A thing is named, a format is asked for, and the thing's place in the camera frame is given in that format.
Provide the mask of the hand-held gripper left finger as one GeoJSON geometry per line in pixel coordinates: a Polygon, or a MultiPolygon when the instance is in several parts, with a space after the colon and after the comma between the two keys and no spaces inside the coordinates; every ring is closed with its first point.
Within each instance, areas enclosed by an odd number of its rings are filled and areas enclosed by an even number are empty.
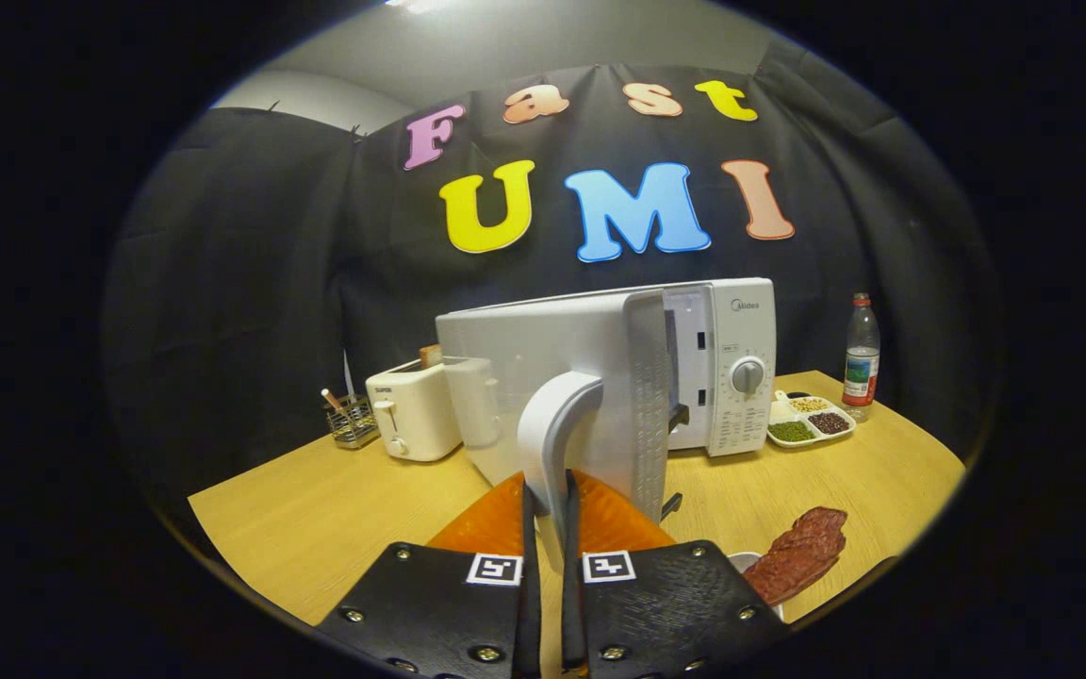
{"type": "Polygon", "coordinates": [[[538,678],[535,498],[521,473],[425,544],[389,544],[316,633],[419,678],[538,678]]]}

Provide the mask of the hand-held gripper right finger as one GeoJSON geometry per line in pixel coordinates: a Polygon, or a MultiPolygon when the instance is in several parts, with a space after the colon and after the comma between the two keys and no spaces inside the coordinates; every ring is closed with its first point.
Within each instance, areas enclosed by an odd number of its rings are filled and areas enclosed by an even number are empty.
{"type": "Polygon", "coordinates": [[[585,678],[729,678],[792,629],[712,541],[588,551],[574,470],[561,555],[561,667],[585,678]]]}

